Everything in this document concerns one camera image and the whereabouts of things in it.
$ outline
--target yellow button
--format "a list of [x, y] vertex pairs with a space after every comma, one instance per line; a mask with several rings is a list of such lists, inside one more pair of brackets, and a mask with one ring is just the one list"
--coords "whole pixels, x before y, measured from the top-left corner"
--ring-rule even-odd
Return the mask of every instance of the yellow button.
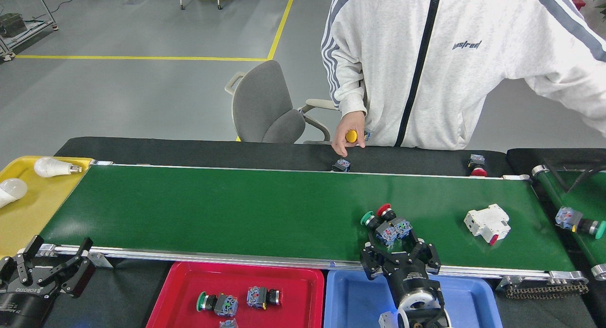
[[356, 142], [356, 140], [357, 140], [357, 132], [355, 130], [350, 130], [345, 135], [345, 139], [347, 140], [347, 142], [351, 142], [351, 143]]

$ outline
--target white hoodie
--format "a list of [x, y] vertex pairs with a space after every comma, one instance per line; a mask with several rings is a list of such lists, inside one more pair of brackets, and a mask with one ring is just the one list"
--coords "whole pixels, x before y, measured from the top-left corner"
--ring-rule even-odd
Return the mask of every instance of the white hoodie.
[[331, 97], [366, 113], [368, 144], [464, 149], [486, 95], [524, 78], [606, 136], [606, 43], [571, 0], [439, 0], [409, 99], [430, 0], [333, 0], [322, 39]]

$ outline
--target gray stripe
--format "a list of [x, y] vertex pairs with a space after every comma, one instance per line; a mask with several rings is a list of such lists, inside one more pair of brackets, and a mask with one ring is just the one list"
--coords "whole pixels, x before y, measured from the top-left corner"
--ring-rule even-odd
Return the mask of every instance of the gray stripe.
[[329, 14], [329, 19], [327, 20], [327, 24], [326, 24], [326, 33], [325, 33], [324, 42], [322, 43], [322, 48], [324, 48], [322, 55], [325, 57], [325, 59], [327, 61], [329, 61], [328, 66], [330, 67], [330, 69], [328, 70], [329, 84], [331, 86], [330, 97], [333, 99], [333, 102], [337, 105], [339, 104], [339, 102], [337, 102], [335, 99], [335, 91], [336, 91], [336, 89], [338, 89], [340, 87], [340, 84], [339, 84], [338, 78], [336, 77], [337, 61], [335, 58], [333, 58], [332, 53], [339, 48], [339, 45], [335, 44], [335, 47], [333, 47], [333, 48], [330, 48], [330, 46], [326, 47], [326, 45], [327, 45], [329, 38], [331, 38], [331, 43], [334, 41], [334, 38], [330, 35], [332, 24], [335, 21], [335, 18], [337, 16], [337, 14], [339, 13], [340, 9], [342, 9], [342, 7], [348, 1], [349, 0], [338, 0], [333, 4], [332, 9]]
[[332, 49], [329, 51], [329, 55], [330, 55], [330, 57], [331, 57], [331, 60], [334, 62], [334, 64], [333, 64], [333, 69], [332, 69], [332, 71], [333, 71], [333, 73], [332, 73], [332, 80], [333, 80], [333, 85], [335, 86], [335, 90], [333, 90], [333, 91], [332, 91], [332, 93], [333, 93], [333, 94], [335, 93], [335, 91], [337, 91], [337, 89], [339, 89], [339, 88], [340, 88], [340, 83], [339, 83], [339, 80], [338, 80], [338, 78], [337, 78], [337, 61], [336, 61], [336, 59], [335, 59], [335, 58], [332, 58], [333, 52], [334, 52], [335, 50], [339, 50], [339, 49], [340, 49], [340, 48], [339, 48], [339, 45], [338, 45], [337, 43], [335, 43], [335, 47], [334, 47], [334, 48], [332, 48]]
[[329, 19], [326, 22], [326, 32], [324, 33], [324, 36], [322, 37], [322, 44], [320, 45], [321, 48], [323, 48], [326, 45], [326, 41], [328, 40], [328, 37], [330, 36], [330, 26], [333, 24], [333, 21], [335, 20], [335, 18], [331, 18], [331, 15], [333, 13], [333, 8], [335, 7], [335, 1], [336, 0], [332, 0], [330, 2], [330, 11], [329, 11]]
[[583, 19], [583, 16], [581, 15], [581, 13], [578, 11], [578, 9], [576, 9], [576, 6], [574, 6], [573, 2], [571, 0], [562, 0], [564, 2], [564, 4], [566, 4], [574, 13], [576, 13], [577, 16], [580, 17], [580, 19]]
[[554, 18], [565, 28], [571, 35], [585, 44], [593, 58], [598, 61], [606, 62], [606, 52], [602, 48], [599, 39], [591, 32], [587, 31], [581, 24], [574, 21], [565, 9], [563, 9], [555, 0], [539, 0], [541, 4], [552, 14]]
[[329, 47], [322, 52], [322, 62], [324, 63], [324, 67], [326, 68], [326, 72], [328, 74], [331, 94], [335, 89], [337, 89], [336, 83], [333, 82], [333, 73], [336, 71], [337, 64], [336, 59], [332, 57], [333, 51], [335, 51], [335, 46], [337, 46], [335, 44], [335, 39], [331, 39]]
[[330, 5], [329, 19], [326, 22], [326, 33], [324, 34], [324, 41], [322, 41], [322, 47], [326, 46], [326, 43], [330, 37], [330, 29], [332, 28], [333, 22], [335, 21], [335, 17], [337, 16], [337, 13], [339, 13], [341, 7], [343, 7], [343, 5], [341, 5], [335, 12], [335, 8], [338, 6], [339, 1], [340, 0], [333, 0]]

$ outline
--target hoodie sleeve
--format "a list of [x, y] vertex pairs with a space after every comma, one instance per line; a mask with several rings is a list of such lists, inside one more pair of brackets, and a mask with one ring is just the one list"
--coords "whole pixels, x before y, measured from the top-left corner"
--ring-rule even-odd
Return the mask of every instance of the hoodie sleeve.
[[330, 96], [342, 116], [362, 111], [364, 74], [360, 62], [361, 32], [357, 0], [333, 0], [326, 20], [321, 51], [328, 74]]
[[606, 43], [571, 0], [518, 0], [503, 41], [506, 77], [580, 112], [606, 136]]

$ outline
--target white light bulb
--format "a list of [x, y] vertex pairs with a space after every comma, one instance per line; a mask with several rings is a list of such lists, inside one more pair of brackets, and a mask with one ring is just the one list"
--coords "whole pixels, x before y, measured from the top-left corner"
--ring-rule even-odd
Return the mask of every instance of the white light bulb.
[[44, 156], [39, 158], [34, 164], [34, 171], [40, 177], [54, 177], [56, 175], [69, 175], [72, 173], [80, 173], [82, 168], [69, 162], [63, 162]]
[[27, 185], [21, 179], [11, 177], [0, 183], [0, 208], [15, 200], [23, 198], [27, 192]]

